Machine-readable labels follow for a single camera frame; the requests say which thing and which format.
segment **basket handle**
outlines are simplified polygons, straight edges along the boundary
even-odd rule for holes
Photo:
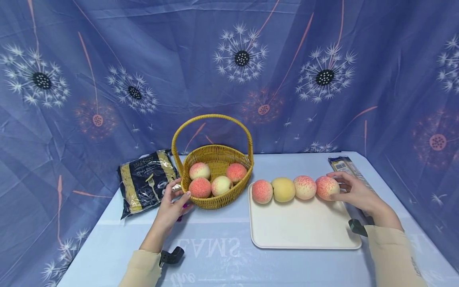
[[[228,121],[231,121],[231,122],[237,124],[238,126],[240,126],[240,127],[246,132],[247,141],[248,141],[248,156],[249,156],[249,159],[251,160],[251,162],[253,163],[253,142],[252,142],[252,136],[250,135],[250,132],[249,132],[249,130],[246,128],[246,126],[244,126],[240,121],[238,121],[238,120],[235,119],[235,118],[228,117],[228,116],[221,115],[221,114],[211,113],[211,114],[207,114],[207,115],[197,116],[197,117],[194,117],[194,118],[191,118],[191,119],[187,120],[186,122],[184,122],[184,123],[179,127],[179,129],[175,132],[174,137],[172,138],[172,147],[171,147],[172,155],[173,155],[173,157],[174,157],[175,164],[177,165],[177,169],[179,170],[180,176],[183,176],[183,164],[182,164],[182,161],[181,161],[180,158],[179,158],[179,153],[177,152],[177,138],[178,138],[180,132],[181,132],[187,125],[189,125],[189,124],[191,124],[191,123],[193,123],[193,122],[195,122],[195,121],[197,121],[197,120],[205,119],[205,118],[223,118],[223,119],[226,119],[226,120],[228,120]]]

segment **table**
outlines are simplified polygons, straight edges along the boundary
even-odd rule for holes
[[[250,182],[280,176],[313,179],[333,171],[327,158],[348,156],[399,215],[416,251],[418,266],[431,287],[459,286],[459,277],[371,164],[356,152],[255,155]],[[157,209],[121,221],[121,193],[115,194],[59,287],[115,287],[132,252],[139,248]],[[361,219],[354,207],[352,218]],[[374,267],[366,238],[359,250],[267,250],[250,238],[247,191],[218,210],[195,209],[177,223],[164,249],[185,250],[183,261],[163,268],[157,286],[367,287]]]

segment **rectangular tray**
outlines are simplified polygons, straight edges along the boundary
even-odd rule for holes
[[[259,248],[270,249],[359,249],[360,235],[349,228],[351,219],[342,202],[315,196],[295,197],[288,203],[274,198],[267,204],[252,200],[249,185],[250,234]]]

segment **artificial peach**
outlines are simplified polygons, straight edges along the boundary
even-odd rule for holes
[[[191,166],[189,174],[190,174],[191,180],[194,180],[198,177],[209,179],[210,178],[210,168],[205,163],[195,163],[194,165]]]
[[[340,185],[338,182],[329,176],[321,176],[316,180],[317,195],[324,199],[331,201],[330,195],[340,193]]]
[[[222,175],[212,181],[211,190],[213,196],[216,197],[224,194],[225,192],[228,192],[232,187],[233,183],[231,180],[228,177]]]
[[[295,195],[299,199],[306,200],[313,198],[316,193],[317,185],[309,176],[297,176],[293,180],[293,185],[295,186]]]
[[[271,185],[273,186],[274,199],[280,203],[285,203],[295,197],[295,186],[291,179],[286,177],[275,178]]]
[[[188,187],[192,197],[208,198],[211,193],[211,184],[207,178],[198,177],[193,179]]]
[[[233,184],[241,181],[247,174],[247,169],[240,163],[230,164],[226,169],[226,176],[233,182]]]
[[[252,199],[260,204],[267,204],[273,198],[273,186],[266,180],[257,180],[252,185]]]

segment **sleeve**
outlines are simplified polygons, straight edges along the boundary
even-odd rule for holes
[[[152,287],[161,277],[159,260],[161,255],[145,250],[136,250],[128,263],[128,270],[118,287]]]
[[[377,287],[427,287],[403,231],[365,225]]]

